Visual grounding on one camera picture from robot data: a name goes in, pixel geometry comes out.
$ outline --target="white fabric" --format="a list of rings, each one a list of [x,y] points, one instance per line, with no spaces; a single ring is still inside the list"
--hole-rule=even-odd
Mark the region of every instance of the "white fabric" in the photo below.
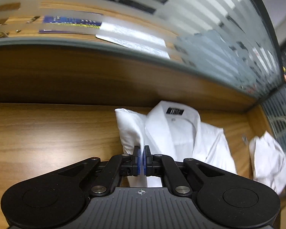
[[[166,114],[168,108],[184,110],[182,115]],[[141,163],[145,145],[152,154],[171,156],[183,162],[192,157],[236,174],[223,129],[200,121],[199,113],[184,104],[161,101],[148,115],[127,109],[116,109],[124,153],[132,154],[135,145],[141,148]],[[159,177],[129,177],[131,187],[161,187]]]
[[[286,186],[286,154],[268,133],[255,136],[249,144],[253,179],[280,194]]]

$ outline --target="white cloth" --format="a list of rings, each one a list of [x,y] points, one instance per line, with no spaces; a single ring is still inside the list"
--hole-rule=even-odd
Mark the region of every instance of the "white cloth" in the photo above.
[[[253,180],[280,194],[286,186],[286,154],[280,144],[266,131],[249,144]]]
[[[167,114],[168,109],[178,114]],[[144,146],[149,145],[152,154],[168,155],[180,162],[192,157],[236,174],[223,129],[201,122],[195,109],[161,101],[148,115],[123,108],[115,111],[124,153],[132,154],[139,145],[142,158]],[[143,174],[128,181],[131,187],[162,187],[159,177]]]

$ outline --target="circular pad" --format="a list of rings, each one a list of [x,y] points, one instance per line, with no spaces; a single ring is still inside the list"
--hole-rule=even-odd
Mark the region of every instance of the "circular pad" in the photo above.
[[[10,187],[2,196],[7,221],[20,228],[56,228],[80,214],[85,196],[72,178],[49,174]]]
[[[270,225],[280,210],[280,199],[271,188],[234,175],[208,178],[196,201],[206,217],[231,228]]]
[[[33,208],[51,206],[58,199],[58,192],[51,188],[33,188],[23,195],[23,202]]]
[[[258,196],[255,192],[246,188],[231,188],[223,193],[226,203],[237,208],[248,208],[255,205]]]

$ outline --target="wood grain surface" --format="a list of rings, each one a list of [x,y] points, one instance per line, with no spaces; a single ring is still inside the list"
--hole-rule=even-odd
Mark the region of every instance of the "wood grain surface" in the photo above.
[[[249,124],[255,135],[261,137],[265,131],[273,136],[272,129],[261,105],[257,105],[247,112]]]
[[[114,106],[0,103],[0,199],[13,184],[88,157],[108,160],[122,153]],[[130,107],[147,114],[151,108]],[[246,115],[199,111],[203,122],[223,127],[240,175],[251,177],[254,136]],[[7,223],[0,209],[0,229]]]
[[[108,52],[0,47],[0,102],[154,107],[161,100],[223,111],[244,111],[255,102],[193,74]]]

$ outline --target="striped frosted film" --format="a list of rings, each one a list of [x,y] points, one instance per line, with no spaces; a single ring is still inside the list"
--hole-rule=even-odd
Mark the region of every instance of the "striped frosted film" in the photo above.
[[[262,104],[272,127],[274,137],[286,153],[286,87],[283,87]]]
[[[256,98],[281,83],[251,0],[0,0],[0,39],[7,37],[119,45]]]

